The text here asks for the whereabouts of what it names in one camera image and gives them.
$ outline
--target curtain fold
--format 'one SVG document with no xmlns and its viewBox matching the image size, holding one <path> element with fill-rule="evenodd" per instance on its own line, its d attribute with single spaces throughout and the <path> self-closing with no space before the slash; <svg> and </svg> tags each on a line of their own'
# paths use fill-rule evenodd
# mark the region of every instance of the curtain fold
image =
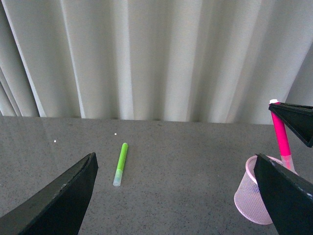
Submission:
<svg viewBox="0 0 313 235">
<path fill-rule="evenodd" d="M 313 105 L 313 2 L 2 0 L 4 116 L 270 124 Z"/>
</svg>

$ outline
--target green highlighter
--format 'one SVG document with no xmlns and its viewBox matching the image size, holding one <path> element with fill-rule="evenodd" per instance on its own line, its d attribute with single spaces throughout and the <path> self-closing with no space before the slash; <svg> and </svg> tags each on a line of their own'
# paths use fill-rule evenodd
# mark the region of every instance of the green highlighter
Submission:
<svg viewBox="0 0 313 235">
<path fill-rule="evenodd" d="M 121 153 L 120 153 L 119 159 L 118 159 L 118 164 L 117 164 L 117 168 L 116 168 L 114 181 L 113 181 L 114 186 L 120 186 L 121 185 L 127 149 L 128 149 L 128 144 L 123 143 Z"/>
</svg>

